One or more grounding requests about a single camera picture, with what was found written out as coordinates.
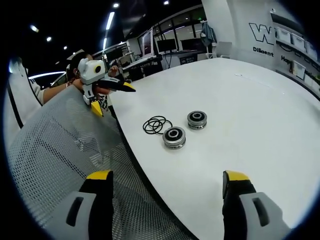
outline computer monitor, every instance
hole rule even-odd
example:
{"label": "computer monitor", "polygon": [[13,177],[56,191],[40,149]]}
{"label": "computer monitor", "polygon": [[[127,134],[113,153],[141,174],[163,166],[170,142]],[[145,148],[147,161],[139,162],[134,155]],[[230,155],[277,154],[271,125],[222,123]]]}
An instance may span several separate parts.
{"label": "computer monitor", "polygon": [[123,53],[121,48],[116,48],[115,50],[106,53],[106,58],[108,59],[108,62],[121,58],[122,56]]}
{"label": "computer monitor", "polygon": [[152,28],[142,37],[142,51],[142,57],[154,55],[154,32]]}
{"label": "computer monitor", "polygon": [[159,52],[172,51],[177,49],[175,39],[159,40],[157,41],[157,43]]}
{"label": "computer monitor", "polygon": [[191,38],[186,40],[181,40],[183,50],[197,50],[206,51],[206,47],[202,43],[200,38]]}

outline white sleeve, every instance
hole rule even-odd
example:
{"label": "white sleeve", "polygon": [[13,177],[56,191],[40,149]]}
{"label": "white sleeve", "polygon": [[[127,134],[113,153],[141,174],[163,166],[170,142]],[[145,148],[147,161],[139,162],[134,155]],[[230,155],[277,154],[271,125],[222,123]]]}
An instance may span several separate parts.
{"label": "white sleeve", "polygon": [[31,84],[31,87],[32,87],[34,94],[39,99],[40,103],[43,105],[45,90],[44,89],[41,90],[41,87],[34,80],[30,80],[30,84]]}

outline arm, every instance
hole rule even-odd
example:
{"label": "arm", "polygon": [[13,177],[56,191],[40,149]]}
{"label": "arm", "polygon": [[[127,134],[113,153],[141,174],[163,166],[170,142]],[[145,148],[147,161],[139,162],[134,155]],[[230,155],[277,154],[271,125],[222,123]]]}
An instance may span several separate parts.
{"label": "arm", "polygon": [[[74,80],[72,82],[72,85],[74,85],[79,91],[83,91],[83,85],[84,84],[81,82],[80,79]],[[48,102],[50,99],[52,99],[55,95],[60,93],[66,87],[67,87],[66,84],[62,84],[60,86],[56,86],[56,87],[53,87],[53,88],[42,90],[43,91],[43,104]],[[97,93],[97,94],[105,94],[105,95],[107,95],[107,94],[109,94],[110,90],[96,86],[94,88],[94,92]]]}
{"label": "arm", "polygon": [[116,65],[112,66],[108,71],[108,76],[114,78],[117,74],[118,67]]}
{"label": "arm", "polygon": [[60,86],[56,86],[53,88],[48,88],[43,90],[43,103],[47,103],[50,99],[52,99],[55,95],[60,93],[62,90],[64,90],[67,87],[66,84],[62,84]]}

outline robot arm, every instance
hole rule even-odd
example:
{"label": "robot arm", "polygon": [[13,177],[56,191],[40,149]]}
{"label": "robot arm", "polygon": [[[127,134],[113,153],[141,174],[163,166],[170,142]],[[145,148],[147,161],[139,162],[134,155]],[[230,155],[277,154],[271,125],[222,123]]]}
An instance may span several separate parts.
{"label": "robot arm", "polygon": [[81,81],[83,83],[83,100],[87,105],[91,105],[92,111],[100,117],[103,117],[103,113],[98,99],[93,92],[93,88],[95,85],[114,91],[136,91],[131,86],[131,84],[127,82],[121,82],[116,78],[105,76],[106,68],[102,60],[89,61],[88,58],[81,59],[78,65],[78,69],[81,75]]}

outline logo lettering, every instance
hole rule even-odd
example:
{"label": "logo lettering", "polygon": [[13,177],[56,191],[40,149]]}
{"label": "logo lettering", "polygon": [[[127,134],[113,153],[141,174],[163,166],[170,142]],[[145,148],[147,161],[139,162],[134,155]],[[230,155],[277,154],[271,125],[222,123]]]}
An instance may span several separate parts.
{"label": "logo lettering", "polygon": [[266,25],[260,24],[259,26],[256,23],[249,23],[251,31],[254,35],[254,38],[257,42],[266,42],[267,44],[274,45],[274,39],[272,35],[272,27],[267,27]]}

